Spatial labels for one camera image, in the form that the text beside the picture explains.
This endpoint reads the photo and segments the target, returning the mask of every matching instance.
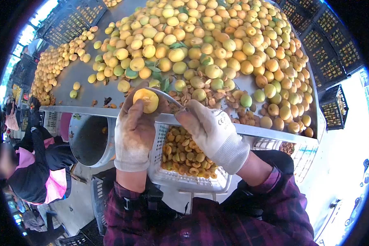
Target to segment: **metal table edge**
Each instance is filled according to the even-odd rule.
[[[119,115],[120,109],[102,108],[102,107],[82,107],[82,106],[41,106],[40,109],[55,112],[67,112],[67,113],[78,113],[86,115],[95,115],[102,117],[116,118]],[[160,114],[155,119],[156,123],[167,124],[167,125],[180,125],[175,119],[174,115],[171,114]],[[256,137],[267,137],[271,139],[277,139],[282,141],[288,141],[292,143],[303,143],[307,145],[317,145],[318,140],[309,138],[301,135],[295,135],[282,131],[275,131],[266,128],[235,124],[236,132],[241,135],[256,136]]]

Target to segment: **stainless steel table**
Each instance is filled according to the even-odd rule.
[[[96,73],[92,69],[92,65],[94,62],[94,58],[98,54],[103,54],[101,49],[95,50],[93,48],[93,43],[97,40],[104,41],[105,38],[110,37],[104,33],[106,27],[110,22],[116,22],[123,17],[129,16],[133,13],[134,9],[138,6],[145,6],[146,1],[123,1],[119,3],[117,6],[113,8],[109,8],[101,20],[98,23],[99,30],[95,32],[95,38],[92,41],[86,41],[86,47],[84,48],[87,53],[91,54],[91,59],[88,63],[84,63],[77,59],[74,62],[71,62],[68,67],[66,67],[62,73],[57,77],[58,85],[52,89],[52,94],[56,97],[56,106],[43,106],[41,109],[48,111],[57,111],[57,112],[69,112],[69,113],[81,113],[81,114],[90,114],[90,115],[98,115],[98,116],[106,116],[106,117],[117,117],[120,109],[111,109],[111,108],[102,108],[104,104],[104,98],[111,97],[113,103],[117,106],[120,105],[125,99],[124,94],[119,92],[117,89],[118,80],[111,80],[107,85],[103,85],[102,81],[98,81],[97,83],[90,84],[87,81],[89,75]],[[295,37],[298,38],[295,30],[293,29]],[[242,124],[234,124],[238,134],[249,135],[249,136],[259,136],[266,137],[276,140],[282,140],[292,143],[302,143],[306,145],[318,145],[321,140],[321,134],[318,131],[318,120],[317,120],[317,108],[318,105],[318,96],[316,92],[316,85],[314,81],[314,77],[312,74],[312,69],[310,64],[307,63],[307,68],[310,72],[310,82],[313,87],[313,103],[310,106],[310,110],[307,111],[306,114],[309,114],[312,118],[312,128],[314,131],[314,135],[317,138],[308,138],[301,135],[295,135],[287,132],[276,131],[265,129],[261,127],[242,125]],[[74,82],[78,81],[81,84],[81,88],[79,89],[78,96],[75,99],[69,97],[69,93],[72,90]],[[141,81],[140,78],[133,80],[132,84],[135,86],[137,83]],[[234,82],[241,90],[247,90],[249,94],[252,94],[258,87],[255,84],[255,77],[253,75],[244,76],[241,75],[239,78],[234,79]],[[94,107],[91,107],[92,101],[97,100],[98,103]],[[253,101],[257,105],[257,111],[261,109],[263,103],[257,103]],[[156,121],[158,123],[168,124],[168,125],[179,125],[177,120],[173,115],[170,114],[161,114],[157,117]]]

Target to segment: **strap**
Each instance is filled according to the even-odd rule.
[[[163,192],[155,186],[151,186],[146,192],[144,192],[139,199],[129,199],[123,197],[120,200],[121,205],[127,211],[139,209],[142,203],[147,203],[149,210],[157,210],[158,203],[162,200]]]

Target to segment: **work glove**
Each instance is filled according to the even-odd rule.
[[[31,96],[29,101],[30,101],[30,111],[38,112],[41,106],[40,101],[35,96]]]
[[[149,167],[149,151],[155,140],[155,117],[166,110],[168,102],[159,97],[159,105],[151,114],[143,113],[143,101],[133,104],[136,91],[146,88],[145,81],[137,86],[126,98],[116,119],[115,127],[115,167],[124,172],[139,172]]]
[[[228,174],[236,174],[245,163],[250,145],[236,134],[230,117],[221,109],[209,109],[190,100],[175,118],[192,135],[198,147]]]

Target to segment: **hand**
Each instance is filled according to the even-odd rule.
[[[230,117],[220,109],[208,109],[196,100],[186,104],[175,118],[192,135],[205,155],[229,174],[236,174],[245,163],[250,145],[236,134]]]
[[[152,114],[143,113],[143,101],[133,105],[136,91],[148,86],[145,81],[137,86],[126,98],[116,120],[115,127],[115,167],[125,172],[138,172],[148,169],[149,151],[155,140],[155,117],[168,105],[159,99],[159,107]]]
[[[41,106],[40,101],[35,96],[31,96],[30,97],[30,111],[32,110],[39,111],[40,106]]]

